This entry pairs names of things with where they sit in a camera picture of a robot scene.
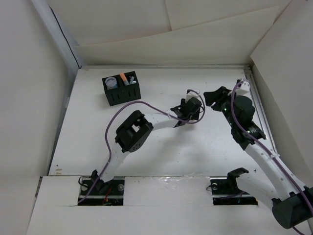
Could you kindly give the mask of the orange highlighter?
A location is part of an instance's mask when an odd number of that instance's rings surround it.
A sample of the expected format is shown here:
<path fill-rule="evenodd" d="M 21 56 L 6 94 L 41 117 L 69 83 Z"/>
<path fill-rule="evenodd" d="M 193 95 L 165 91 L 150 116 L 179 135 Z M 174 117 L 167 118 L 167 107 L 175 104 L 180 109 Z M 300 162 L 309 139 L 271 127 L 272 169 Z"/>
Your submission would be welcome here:
<path fill-rule="evenodd" d="M 120 74 L 120 77 L 122 78 L 122 80 L 123 80 L 123 82 L 124 82 L 125 84 L 128 83 L 128 80 L 127 80 L 127 78 L 126 78 L 126 76 L 125 76 L 124 73 L 121 73 L 121 74 Z"/>

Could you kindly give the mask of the clear jar of paper clips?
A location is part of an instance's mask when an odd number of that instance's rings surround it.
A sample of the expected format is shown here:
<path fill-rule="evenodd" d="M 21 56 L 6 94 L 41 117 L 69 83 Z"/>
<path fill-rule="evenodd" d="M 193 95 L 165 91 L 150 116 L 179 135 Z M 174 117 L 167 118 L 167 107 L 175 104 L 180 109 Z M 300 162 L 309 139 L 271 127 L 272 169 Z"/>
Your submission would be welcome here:
<path fill-rule="evenodd" d="M 107 77 L 105 78 L 105 86 L 108 90 L 118 88 L 118 83 L 115 77 Z"/>

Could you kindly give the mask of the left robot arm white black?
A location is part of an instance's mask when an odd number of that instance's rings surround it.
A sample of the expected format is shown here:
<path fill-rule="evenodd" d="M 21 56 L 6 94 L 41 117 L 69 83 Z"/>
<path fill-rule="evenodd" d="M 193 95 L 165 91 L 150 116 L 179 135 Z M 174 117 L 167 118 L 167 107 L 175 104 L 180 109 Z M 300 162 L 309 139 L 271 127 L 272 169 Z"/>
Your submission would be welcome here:
<path fill-rule="evenodd" d="M 134 111 L 116 130 L 114 145 L 110 147 L 108 141 L 109 128 L 125 108 L 133 104 L 143 104 L 157 111 L 156 114 L 143 114 Z M 205 107 L 201 96 L 182 99 L 179 106 L 171 108 L 168 112 L 162 111 L 144 101 L 132 101 L 124 105 L 110 120 L 105 130 L 105 143 L 109 156 L 102 169 L 94 170 L 90 176 L 91 190 L 104 194 L 110 187 L 110 181 L 115 172 L 130 154 L 141 148 L 152 131 L 165 128 L 176 128 L 186 124 L 196 124 L 204 117 Z"/>

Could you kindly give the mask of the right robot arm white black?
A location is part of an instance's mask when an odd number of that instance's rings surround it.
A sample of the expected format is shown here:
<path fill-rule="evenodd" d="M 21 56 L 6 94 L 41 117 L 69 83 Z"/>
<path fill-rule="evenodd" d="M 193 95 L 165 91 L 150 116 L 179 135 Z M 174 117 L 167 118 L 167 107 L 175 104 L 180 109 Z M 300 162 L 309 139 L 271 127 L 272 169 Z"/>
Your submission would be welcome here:
<path fill-rule="evenodd" d="M 300 181 L 279 154 L 270 149 L 266 135 L 253 122 L 252 100 L 239 95 L 242 88 L 237 85 L 233 90 L 220 87 L 205 92 L 205 103 L 223 113 L 235 142 L 257 163 L 271 184 L 260 181 L 256 173 L 238 168 L 228 173 L 226 187 L 232 193 L 241 190 L 250 194 L 271 210 L 279 225 L 294 228 L 313 217 L 313 189 Z"/>

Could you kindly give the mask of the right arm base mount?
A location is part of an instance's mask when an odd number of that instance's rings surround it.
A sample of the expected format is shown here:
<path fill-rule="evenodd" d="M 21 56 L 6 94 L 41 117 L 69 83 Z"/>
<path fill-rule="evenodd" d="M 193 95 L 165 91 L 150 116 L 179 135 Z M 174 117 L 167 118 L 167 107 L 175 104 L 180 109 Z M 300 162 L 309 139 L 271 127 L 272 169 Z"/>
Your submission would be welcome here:
<path fill-rule="evenodd" d="M 212 193 L 214 206 L 258 205 L 256 198 L 238 189 L 226 176 L 210 177 L 206 190 Z"/>

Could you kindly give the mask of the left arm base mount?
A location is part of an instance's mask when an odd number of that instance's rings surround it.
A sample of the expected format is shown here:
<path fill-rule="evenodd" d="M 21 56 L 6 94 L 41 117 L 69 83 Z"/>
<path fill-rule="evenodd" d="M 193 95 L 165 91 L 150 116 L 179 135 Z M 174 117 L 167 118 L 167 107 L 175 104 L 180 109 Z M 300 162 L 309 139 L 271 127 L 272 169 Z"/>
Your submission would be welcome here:
<path fill-rule="evenodd" d="M 89 177 L 79 178 L 78 206 L 123 206 L 125 178 L 114 178 L 105 183 L 101 191 L 94 187 L 86 199 L 80 202 L 87 195 L 92 183 Z"/>

